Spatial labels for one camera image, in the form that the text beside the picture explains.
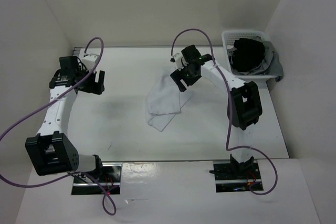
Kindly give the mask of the white skirt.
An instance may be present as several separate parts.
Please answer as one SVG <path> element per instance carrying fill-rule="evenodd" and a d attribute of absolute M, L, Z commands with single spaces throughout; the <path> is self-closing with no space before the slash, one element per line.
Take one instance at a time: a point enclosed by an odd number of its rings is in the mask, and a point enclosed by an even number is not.
<path fill-rule="evenodd" d="M 145 100 L 145 118 L 149 126 L 162 132 L 173 118 L 182 112 L 182 107 L 193 92 L 180 92 L 170 74 L 175 67 L 164 67 Z"/>

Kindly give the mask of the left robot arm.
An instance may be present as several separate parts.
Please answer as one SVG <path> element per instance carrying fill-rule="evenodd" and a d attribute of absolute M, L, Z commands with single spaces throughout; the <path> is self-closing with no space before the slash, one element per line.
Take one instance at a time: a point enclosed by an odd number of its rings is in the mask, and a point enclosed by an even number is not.
<path fill-rule="evenodd" d="M 98 55 L 85 54 L 82 59 L 61 57 L 60 68 L 52 77 L 50 101 L 44 121 L 36 136 L 26 140 L 28 156 L 39 176 L 86 172 L 93 182 L 104 177 L 104 168 L 98 155 L 81 155 L 68 137 L 72 106 L 79 91 L 101 95 L 104 91 L 104 71 L 90 73 L 98 62 Z"/>

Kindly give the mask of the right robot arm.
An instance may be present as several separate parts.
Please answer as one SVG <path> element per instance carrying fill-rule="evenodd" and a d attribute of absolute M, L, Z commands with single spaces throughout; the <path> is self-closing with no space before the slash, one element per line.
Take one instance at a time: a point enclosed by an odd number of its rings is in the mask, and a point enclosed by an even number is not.
<path fill-rule="evenodd" d="M 194 45 L 184 48 L 171 56 L 170 62 L 177 69 L 171 78 L 181 92 L 205 78 L 228 94 L 227 116 L 234 133 L 230 152 L 229 168 L 226 171 L 235 178 L 243 178 L 253 168 L 254 157 L 247 141 L 251 139 L 255 124 L 262 115 L 262 106 L 258 87 L 254 82 L 238 79 L 219 65 L 210 54 L 202 55 Z"/>

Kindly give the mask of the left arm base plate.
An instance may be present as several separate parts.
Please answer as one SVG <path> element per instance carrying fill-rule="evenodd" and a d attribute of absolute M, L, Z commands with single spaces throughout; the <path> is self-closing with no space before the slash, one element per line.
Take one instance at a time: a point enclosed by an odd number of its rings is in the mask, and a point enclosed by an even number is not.
<path fill-rule="evenodd" d="M 102 172 L 95 179 L 110 195 L 120 194 L 122 163 L 103 162 Z M 85 175 L 76 175 L 73 180 L 71 194 L 80 195 L 103 195 L 97 183 Z"/>

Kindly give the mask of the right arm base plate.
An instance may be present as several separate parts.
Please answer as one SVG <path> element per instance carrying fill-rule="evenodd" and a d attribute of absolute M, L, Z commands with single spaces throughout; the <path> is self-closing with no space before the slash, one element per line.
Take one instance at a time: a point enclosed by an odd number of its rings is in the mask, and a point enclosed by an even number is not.
<path fill-rule="evenodd" d="M 239 175 L 235 175 L 229 161 L 214 162 L 213 168 L 209 171 L 214 175 L 215 188 L 217 193 L 233 193 L 250 191 L 263 191 L 263 183 L 259 165 L 256 161 L 252 167 Z"/>

